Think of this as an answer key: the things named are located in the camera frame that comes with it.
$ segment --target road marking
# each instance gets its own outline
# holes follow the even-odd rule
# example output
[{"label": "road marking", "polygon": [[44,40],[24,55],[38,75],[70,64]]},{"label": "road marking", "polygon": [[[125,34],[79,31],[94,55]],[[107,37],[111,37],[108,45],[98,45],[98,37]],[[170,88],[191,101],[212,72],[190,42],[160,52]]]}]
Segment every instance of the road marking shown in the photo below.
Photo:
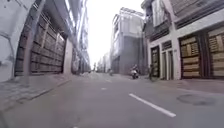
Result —
[{"label": "road marking", "polygon": [[106,81],[111,83],[111,81],[110,81],[110,80],[106,80]]},{"label": "road marking", "polygon": [[146,100],[144,100],[144,99],[142,99],[142,98],[140,98],[140,97],[138,97],[138,96],[136,96],[136,95],[134,95],[132,93],[130,93],[129,96],[131,96],[131,97],[135,98],[136,100],[141,101],[144,104],[146,104],[146,105],[148,105],[148,106],[150,106],[150,107],[152,107],[152,108],[162,112],[163,114],[166,114],[169,117],[175,117],[176,116],[176,114],[174,114],[174,113],[172,113],[172,112],[170,112],[170,111],[168,111],[168,110],[166,110],[164,108],[161,108],[161,107],[159,107],[159,106],[157,106],[155,104],[152,104],[152,103],[150,103],[150,102],[148,102],[148,101],[146,101]]},{"label": "road marking", "polygon": [[107,90],[107,88],[101,88],[101,90]]}]

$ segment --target building facade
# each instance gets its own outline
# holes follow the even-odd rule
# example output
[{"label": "building facade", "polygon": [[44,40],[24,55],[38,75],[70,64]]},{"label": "building facade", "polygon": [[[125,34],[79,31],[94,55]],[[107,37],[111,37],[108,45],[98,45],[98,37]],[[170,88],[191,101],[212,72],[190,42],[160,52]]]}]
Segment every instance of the building facade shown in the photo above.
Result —
[{"label": "building facade", "polygon": [[223,0],[145,0],[142,8],[155,77],[224,78]]},{"label": "building facade", "polygon": [[[24,52],[43,0],[10,0],[0,5],[0,81],[23,74]],[[35,25],[29,74],[68,73],[76,41],[80,0],[46,0]]]},{"label": "building facade", "polygon": [[140,12],[121,8],[115,15],[110,55],[111,69],[115,73],[130,74],[134,65],[138,65],[139,69],[143,67],[142,27],[143,14]]},{"label": "building facade", "polygon": [[88,13],[87,0],[81,0],[77,15],[76,41],[73,57],[73,72],[75,74],[84,73],[90,70],[90,59],[88,54]]}]

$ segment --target asphalt road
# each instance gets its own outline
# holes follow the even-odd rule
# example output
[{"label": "asphalt road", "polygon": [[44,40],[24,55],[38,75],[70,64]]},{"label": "asphalt road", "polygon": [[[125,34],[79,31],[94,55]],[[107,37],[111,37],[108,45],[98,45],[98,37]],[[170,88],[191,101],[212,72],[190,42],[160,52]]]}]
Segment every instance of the asphalt road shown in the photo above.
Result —
[{"label": "asphalt road", "polygon": [[223,128],[224,95],[92,73],[5,118],[9,128]]}]

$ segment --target motorcycle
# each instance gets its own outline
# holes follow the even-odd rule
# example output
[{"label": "motorcycle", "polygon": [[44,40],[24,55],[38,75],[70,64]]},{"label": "motorcycle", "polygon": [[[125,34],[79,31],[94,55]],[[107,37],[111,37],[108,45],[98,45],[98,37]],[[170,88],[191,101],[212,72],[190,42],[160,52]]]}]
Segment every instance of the motorcycle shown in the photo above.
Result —
[{"label": "motorcycle", "polygon": [[138,79],[138,72],[136,70],[131,71],[132,79]]},{"label": "motorcycle", "polygon": [[110,76],[113,76],[113,70],[109,70]]}]

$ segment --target utility pole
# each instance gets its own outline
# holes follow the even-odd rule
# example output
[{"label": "utility pole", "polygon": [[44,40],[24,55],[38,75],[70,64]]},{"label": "utility pole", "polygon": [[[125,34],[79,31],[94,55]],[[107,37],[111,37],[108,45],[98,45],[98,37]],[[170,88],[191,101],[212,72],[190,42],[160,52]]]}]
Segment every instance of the utility pole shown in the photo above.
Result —
[{"label": "utility pole", "polygon": [[37,13],[32,22],[31,29],[29,31],[27,41],[26,41],[26,49],[25,49],[24,61],[23,61],[23,80],[24,80],[25,86],[29,85],[31,49],[33,47],[33,40],[36,33],[37,24],[39,22],[39,18],[45,3],[46,3],[46,0],[41,0],[40,5],[37,8]]}]

